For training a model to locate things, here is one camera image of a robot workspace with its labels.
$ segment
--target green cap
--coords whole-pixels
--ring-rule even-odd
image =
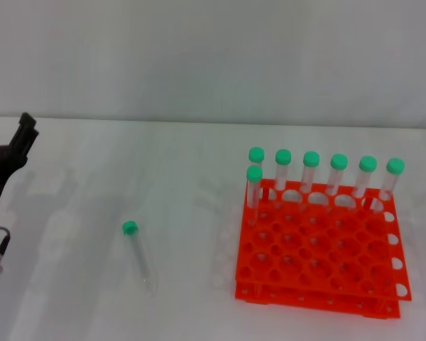
[[[377,160],[369,155],[363,156],[360,160],[359,167],[363,172],[372,173],[377,168]]]
[[[262,180],[262,168],[259,166],[249,166],[248,171],[246,172],[246,177],[249,181],[252,183],[258,183],[260,180]]]
[[[386,170],[394,175],[400,175],[404,171],[404,161],[400,158],[391,158],[386,164]]]
[[[292,160],[292,154],[287,149],[280,149],[276,152],[276,163],[278,165],[288,165]]]
[[[340,170],[342,171],[346,169],[347,163],[348,163],[347,156],[345,156],[344,154],[334,154],[329,164],[334,169],[337,169],[338,171]]]
[[[132,220],[130,220],[129,222],[125,222],[121,228],[123,229],[123,234],[125,234],[126,236],[132,236],[139,230],[136,222]]]
[[[263,161],[265,153],[261,147],[253,147],[249,149],[249,160],[251,162],[260,163]]]
[[[307,151],[303,158],[303,163],[307,167],[317,167],[320,162],[320,156],[315,151]]]

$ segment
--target test tube rack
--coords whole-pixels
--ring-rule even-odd
[[[275,191],[274,182],[261,181],[256,220],[245,193],[235,298],[399,318],[412,296],[393,196],[381,202],[368,188],[356,199],[350,186],[327,196],[319,183],[300,193],[295,181]]]

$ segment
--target white table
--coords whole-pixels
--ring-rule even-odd
[[[8,143],[18,119],[0,118]],[[426,340],[426,130],[39,119],[25,168],[8,182],[0,224],[12,238],[0,276],[0,340]],[[413,302],[374,320],[236,301],[234,267],[247,152],[316,150],[407,163],[396,189]],[[141,290],[121,225],[147,230],[158,294]]]

